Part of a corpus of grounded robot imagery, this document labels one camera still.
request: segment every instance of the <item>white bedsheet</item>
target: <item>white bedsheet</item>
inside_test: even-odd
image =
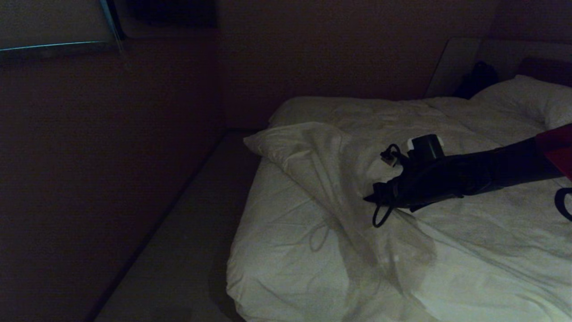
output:
[[[291,100],[247,140],[265,157],[228,269],[249,321],[569,321],[572,225],[547,180],[419,210],[379,229],[361,198],[397,175],[390,143],[437,133],[447,155],[544,131],[460,99]]]

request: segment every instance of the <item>black cable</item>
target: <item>black cable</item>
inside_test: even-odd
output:
[[[374,212],[373,224],[374,224],[374,227],[375,227],[375,228],[380,228],[380,227],[383,225],[383,223],[386,222],[387,218],[390,217],[390,214],[391,214],[391,212],[393,211],[393,208],[394,208],[394,206],[391,205],[391,206],[387,209],[386,214],[383,216],[382,221],[380,221],[379,223],[377,223],[377,221],[378,221],[378,212],[379,212],[379,209],[380,209],[381,207],[382,207],[381,205],[378,205],[378,207],[375,209],[375,212]]]
[[[566,217],[569,221],[572,221],[572,215],[566,210],[565,198],[567,194],[572,194],[571,188],[562,188],[556,192],[554,196],[554,203],[556,204],[556,209]]]

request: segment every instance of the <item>dark wall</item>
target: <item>dark wall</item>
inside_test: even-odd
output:
[[[212,38],[0,66],[0,320],[80,321],[224,131]]]
[[[489,36],[572,44],[572,1],[500,0]]]
[[[447,40],[487,35],[498,0],[219,0],[230,127],[298,95],[423,96]]]

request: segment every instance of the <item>pillow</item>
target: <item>pillow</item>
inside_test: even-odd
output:
[[[471,101],[525,115],[546,128],[572,123],[572,88],[517,75],[477,93]]]

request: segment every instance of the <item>black object on pillow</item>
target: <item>black object on pillow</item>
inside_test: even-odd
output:
[[[470,99],[483,89],[498,83],[498,81],[499,77],[495,69],[485,62],[479,61],[470,74],[463,76],[463,82],[453,93],[453,96]]]

